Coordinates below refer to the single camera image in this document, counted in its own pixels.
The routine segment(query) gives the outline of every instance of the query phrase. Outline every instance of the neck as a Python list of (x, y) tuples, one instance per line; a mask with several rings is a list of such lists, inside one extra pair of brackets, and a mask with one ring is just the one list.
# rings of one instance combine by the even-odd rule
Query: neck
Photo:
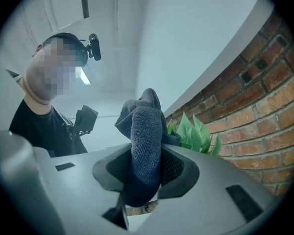
[(42, 100), (37, 95), (35, 95), (35, 93), (28, 86), (25, 77), (22, 77), (18, 84), (25, 92), (24, 102), (35, 114), (44, 115), (51, 110), (51, 102)]

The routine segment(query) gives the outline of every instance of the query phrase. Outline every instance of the black t-shirt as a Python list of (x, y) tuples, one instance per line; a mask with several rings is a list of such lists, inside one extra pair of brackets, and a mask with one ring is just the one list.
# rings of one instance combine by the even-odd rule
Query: black t-shirt
[[(32, 146), (46, 149), (51, 157), (72, 155), (72, 139), (62, 128), (64, 119), (72, 124), (53, 106), (49, 113), (37, 115), (23, 100), (13, 117), (10, 131), (26, 138)], [(75, 154), (87, 152), (80, 137), (75, 138), (74, 152)]]

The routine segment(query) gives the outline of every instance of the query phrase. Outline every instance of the man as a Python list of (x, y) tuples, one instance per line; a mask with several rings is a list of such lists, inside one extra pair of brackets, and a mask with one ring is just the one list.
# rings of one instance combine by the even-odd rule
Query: man
[(87, 59), (86, 48), (76, 36), (60, 33), (37, 47), (24, 76), (9, 71), (25, 92), (10, 131), (46, 149), (51, 157), (86, 153), (80, 137), (75, 138), (73, 151), (72, 135), (65, 128), (72, 122), (51, 102), (68, 89), (75, 67), (83, 67)]

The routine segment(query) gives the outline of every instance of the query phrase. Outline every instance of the towel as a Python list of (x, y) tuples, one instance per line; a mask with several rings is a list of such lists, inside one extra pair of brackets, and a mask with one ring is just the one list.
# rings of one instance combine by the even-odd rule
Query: towel
[(180, 145), (181, 137), (175, 132), (167, 133), (158, 96), (150, 88), (140, 99), (125, 102), (115, 126), (132, 142), (129, 177), (124, 184), (125, 203), (140, 207), (160, 187), (161, 143)]

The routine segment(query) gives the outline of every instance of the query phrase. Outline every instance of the green plant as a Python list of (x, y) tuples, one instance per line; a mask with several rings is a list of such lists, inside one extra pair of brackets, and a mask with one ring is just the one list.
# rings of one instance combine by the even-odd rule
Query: green plant
[[(176, 131), (177, 134), (181, 136), (181, 147), (209, 154), (212, 156), (217, 156), (222, 148), (222, 141), (219, 135), (217, 135), (216, 143), (212, 150), (209, 152), (209, 147), (211, 144), (210, 134), (208, 128), (199, 121), (193, 114), (194, 126), (186, 117), (183, 112), (182, 120)], [(168, 124), (168, 133), (171, 134), (175, 130), (176, 123)]]

